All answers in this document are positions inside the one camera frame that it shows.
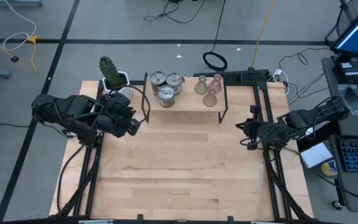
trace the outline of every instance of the glass bottle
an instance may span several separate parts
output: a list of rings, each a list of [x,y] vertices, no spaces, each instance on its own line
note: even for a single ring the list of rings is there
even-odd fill
[[[206,77],[204,75],[198,77],[198,83],[194,86],[194,91],[199,95],[203,95],[208,91]]]
[[[215,94],[215,90],[208,90],[208,94],[203,98],[205,106],[213,107],[216,105],[218,99],[216,98]]]
[[[208,85],[208,89],[215,90],[215,93],[219,93],[222,90],[221,80],[222,76],[220,74],[215,74],[214,80]]]

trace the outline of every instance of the plastic bag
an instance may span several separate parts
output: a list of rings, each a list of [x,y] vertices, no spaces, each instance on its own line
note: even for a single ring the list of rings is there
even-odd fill
[[[347,109],[349,109],[353,115],[358,115],[357,86],[350,84],[338,85],[338,90],[347,106]]]

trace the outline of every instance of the metal can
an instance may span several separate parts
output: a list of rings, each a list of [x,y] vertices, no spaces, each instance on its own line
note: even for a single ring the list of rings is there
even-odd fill
[[[154,92],[154,95],[157,95],[157,88],[165,84],[165,80],[167,79],[167,76],[160,71],[153,72],[150,75],[150,82],[152,83],[152,89]]]
[[[175,104],[175,91],[170,85],[163,85],[157,88],[160,105],[169,108]]]
[[[179,95],[181,93],[181,84],[184,81],[185,79],[177,73],[171,73],[167,76],[167,84],[173,87],[175,90],[175,95]]]

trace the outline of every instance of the cactus plant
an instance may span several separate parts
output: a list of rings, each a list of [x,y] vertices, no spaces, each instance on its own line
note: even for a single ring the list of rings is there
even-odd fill
[[[99,61],[99,68],[109,84],[109,88],[117,88],[126,84],[125,79],[118,73],[111,59],[103,56]]]

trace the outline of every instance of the white label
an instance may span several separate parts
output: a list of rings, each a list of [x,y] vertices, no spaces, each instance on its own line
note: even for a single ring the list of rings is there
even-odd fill
[[[346,72],[346,75],[358,75],[358,72]]]
[[[342,63],[342,68],[351,68],[352,65],[350,63]]]

